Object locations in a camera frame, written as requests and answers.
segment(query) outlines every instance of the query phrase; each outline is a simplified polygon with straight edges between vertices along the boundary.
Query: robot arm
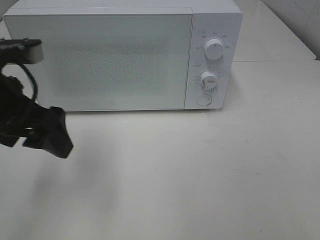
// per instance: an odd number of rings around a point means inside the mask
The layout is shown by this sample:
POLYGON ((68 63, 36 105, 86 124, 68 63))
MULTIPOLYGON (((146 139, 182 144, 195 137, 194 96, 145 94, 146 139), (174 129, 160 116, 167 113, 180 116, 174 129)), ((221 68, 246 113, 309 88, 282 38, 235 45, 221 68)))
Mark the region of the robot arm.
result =
POLYGON ((24 65, 42 60, 41 40, 0 40, 0 144, 13 147, 23 137, 24 147, 43 149, 65 159, 73 149, 66 113, 60 107, 47 109, 35 103, 38 86, 24 65), (23 94, 23 85, 16 77, 2 74, 7 64, 24 70, 33 87, 31 99, 23 94))

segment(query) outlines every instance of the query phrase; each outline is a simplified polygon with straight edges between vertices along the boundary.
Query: white tile wall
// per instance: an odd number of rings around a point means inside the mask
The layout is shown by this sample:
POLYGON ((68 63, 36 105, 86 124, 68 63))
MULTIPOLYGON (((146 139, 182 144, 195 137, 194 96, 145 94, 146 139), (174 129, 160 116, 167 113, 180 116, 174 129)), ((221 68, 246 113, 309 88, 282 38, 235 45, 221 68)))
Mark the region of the white tile wall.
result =
POLYGON ((320 0, 263 0, 320 59, 320 0))
POLYGON ((2 20, 3 14, 17 1, 18 0, 0 0, 0 21, 2 20))

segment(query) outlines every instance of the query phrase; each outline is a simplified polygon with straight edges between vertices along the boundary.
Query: cable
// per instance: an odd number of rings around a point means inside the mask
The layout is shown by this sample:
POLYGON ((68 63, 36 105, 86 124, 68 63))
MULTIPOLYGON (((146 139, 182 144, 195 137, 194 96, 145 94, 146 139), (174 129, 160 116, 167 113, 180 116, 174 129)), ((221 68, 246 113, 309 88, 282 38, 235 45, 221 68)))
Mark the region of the cable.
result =
POLYGON ((15 64, 17 64, 20 68, 22 68, 22 70, 25 72, 25 74, 29 78, 30 83, 31 83, 32 88, 33 88, 33 94, 32 94, 31 100, 33 102, 35 102, 36 99, 37 99, 37 96, 38 96, 38 84, 37 84, 34 76, 31 74, 29 69, 25 65, 23 65, 22 63, 16 61, 15 64))
POLYGON ((31 74, 31 72, 29 71, 29 69, 23 65, 22 63, 18 62, 18 61, 13 61, 16 65, 18 65, 20 68, 22 68, 22 70, 25 72, 25 74, 27 75, 27 77, 30 80, 30 83, 32 85, 33 88, 33 93, 32 93, 32 98, 31 101, 29 102, 29 105, 27 107, 27 109, 25 110, 24 114, 22 115, 22 117, 20 118, 19 124, 23 125, 23 123, 25 123, 26 119, 29 117, 32 109, 33 109, 33 103, 36 101, 37 96, 38 96, 38 84, 34 78, 34 76, 31 74))

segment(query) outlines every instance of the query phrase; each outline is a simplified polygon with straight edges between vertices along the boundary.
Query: white microwave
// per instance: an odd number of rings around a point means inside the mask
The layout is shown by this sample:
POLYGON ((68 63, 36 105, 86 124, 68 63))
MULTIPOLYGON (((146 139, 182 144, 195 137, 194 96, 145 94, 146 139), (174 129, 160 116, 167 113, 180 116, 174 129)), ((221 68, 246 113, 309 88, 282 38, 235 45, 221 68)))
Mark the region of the white microwave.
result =
POLYGON ((13 39, 41 39, 38 101, 66 111, 218 109, 242 22, 232 0, 19 0, 13 39))

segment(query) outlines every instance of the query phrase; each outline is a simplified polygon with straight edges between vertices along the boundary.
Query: power dial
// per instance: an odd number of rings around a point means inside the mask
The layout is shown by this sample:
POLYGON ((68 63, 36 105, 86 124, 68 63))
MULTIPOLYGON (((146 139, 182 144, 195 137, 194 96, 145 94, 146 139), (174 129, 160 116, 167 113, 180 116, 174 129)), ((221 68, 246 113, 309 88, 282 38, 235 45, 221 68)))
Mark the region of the power dial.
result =
POLYGON ((217 60, 224 55, 225 43, 220 38, 212 38, 204 44, 204 54, 210 60, 217 60))
POLYGON ((205 71, 200 75, 200 85, 202 89, 214 89, 218 85, 218 76, 212 71, 205 71))

